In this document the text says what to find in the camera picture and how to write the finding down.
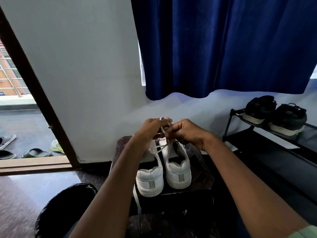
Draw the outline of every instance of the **orange building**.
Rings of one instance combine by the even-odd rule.
[[[29,93],[29,89],[0,40],[0,96],[21,96]]]

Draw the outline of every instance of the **person's left arm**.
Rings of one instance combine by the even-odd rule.
[[[160,127],[171,119],[148,119],[129,140],[111,173],[69,238],[124,237],[140,160]]]

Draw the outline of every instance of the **brown wooden door frame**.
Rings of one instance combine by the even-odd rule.
[[[20,75],[26,83],[30,93],[33,95],[35,102],[44,115],[49,126],[52,128],[53,134],[63,147],[65,154],[73,168],[81,168],[81,164],[77,159],[77,155],[59,122],[45,92],[43,91],[30,63],[27,59],[17,37],[15,36],[4,12],[0,6],[0,39],[5,46],[13,63],[17,67]]]

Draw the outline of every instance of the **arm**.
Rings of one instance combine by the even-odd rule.
[[[124,237],[132,190],[144,152],[160,127],[171,119],[148,119],[129,140],[105,183],[100,188],[70,238]]]
[[[309,225],[210,132],[182,120],[169,127],[166,136],[190,142],[209,154],[251,237],[285,238]]]

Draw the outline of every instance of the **black sneaker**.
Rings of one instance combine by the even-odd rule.
[[[244,110],[242,118],[253,124],[261,124],[276,108],[273,96],[265,95],[252,99]]]
[[[285,136],[296,136],[304,130],[307,121],[306,109],[294,103],[282,104],[272,115],[270,129]]]

